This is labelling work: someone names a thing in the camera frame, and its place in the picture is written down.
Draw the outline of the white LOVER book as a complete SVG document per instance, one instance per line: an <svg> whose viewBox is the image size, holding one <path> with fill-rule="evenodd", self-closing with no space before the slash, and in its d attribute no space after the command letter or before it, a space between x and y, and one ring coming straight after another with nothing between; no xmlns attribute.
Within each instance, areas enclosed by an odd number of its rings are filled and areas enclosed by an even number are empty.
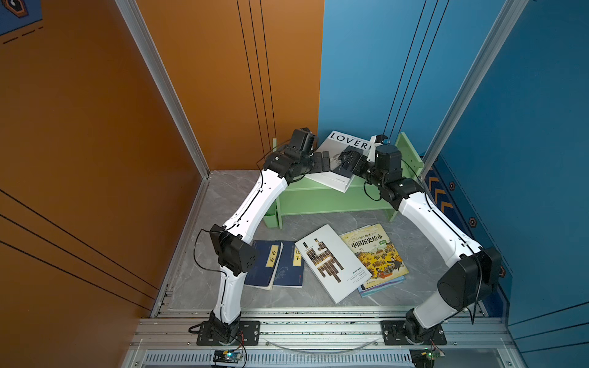
<svg viewBox="0 0 589 368"><path fill-rule="evenodd" d="M354 179L351 164L345 163L345 160L353 153L366 156L370 148L369 140L333 130L314 152L314 167L306 177L345 193Z"/></svg>

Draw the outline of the white book brown bars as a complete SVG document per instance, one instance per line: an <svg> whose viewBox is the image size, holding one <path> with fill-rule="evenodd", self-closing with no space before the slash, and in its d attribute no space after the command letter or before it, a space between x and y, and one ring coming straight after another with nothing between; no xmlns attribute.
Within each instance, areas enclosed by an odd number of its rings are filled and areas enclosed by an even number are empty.
<svg viewBox="0 0 589 368"><path fill-rule="evenodd" d="M371 272L330 225L323 225L298 240L295 246L335 304L372 278Z"/></svg>

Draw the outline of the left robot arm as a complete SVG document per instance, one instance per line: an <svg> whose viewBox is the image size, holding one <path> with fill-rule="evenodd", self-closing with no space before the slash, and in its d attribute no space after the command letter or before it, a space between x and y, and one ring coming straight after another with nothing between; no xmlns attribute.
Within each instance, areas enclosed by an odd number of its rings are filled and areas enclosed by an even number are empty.
<svg viewBox="0 0 589 368"><path fill-rule="evenodd" d="M209 323L213 338L221 343L232 343L239 334L245 276L258 254L251 245L257 228L288 185L310 173L313 167L311 148L296 149L288 144L271 153L242 205L223 225L214 225L209 230L221 273L218 299Z"/></svg>

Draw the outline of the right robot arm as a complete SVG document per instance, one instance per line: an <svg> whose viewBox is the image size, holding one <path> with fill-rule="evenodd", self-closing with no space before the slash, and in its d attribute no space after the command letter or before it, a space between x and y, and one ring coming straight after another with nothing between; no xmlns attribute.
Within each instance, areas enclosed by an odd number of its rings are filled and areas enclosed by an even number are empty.
<svg viewBox="0 0 589 368"><path fill-rule="evenodd" d="M435 291L406 313L403 330L412 344L429 343L441 324L467 307L475 308L499 285L502 257L496 248L483 248L455 226L429 200L425 189L403 175L397 147L380 145L374 158L345 150L339 160L344 170L378 189L380 198L409 219L434 245L448 266Z"/></svg>

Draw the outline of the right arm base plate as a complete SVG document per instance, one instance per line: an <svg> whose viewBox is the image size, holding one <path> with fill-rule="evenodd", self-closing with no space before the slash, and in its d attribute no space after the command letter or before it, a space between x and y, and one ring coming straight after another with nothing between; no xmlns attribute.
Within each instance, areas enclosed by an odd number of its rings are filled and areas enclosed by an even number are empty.
<svg viewBox="0 0 589 368"><path fill-rule="evenodd" d="M411 320L383 320L380 327L387 346L447 345L446 334L440 324L432 328L422 328Z"/></svg>

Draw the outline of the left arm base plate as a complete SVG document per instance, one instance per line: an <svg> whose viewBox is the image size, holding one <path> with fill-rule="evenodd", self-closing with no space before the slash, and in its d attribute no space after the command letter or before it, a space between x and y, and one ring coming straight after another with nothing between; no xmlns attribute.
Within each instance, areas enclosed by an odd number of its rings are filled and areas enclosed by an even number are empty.
<svg viewBox="0 0 589 368"><path fill-rule="evenodd" d="M199 327L198 346L234 346L243 343L246 347L259 344L261 324L258 320L237 321L223 324L206 321Z"/></svg>

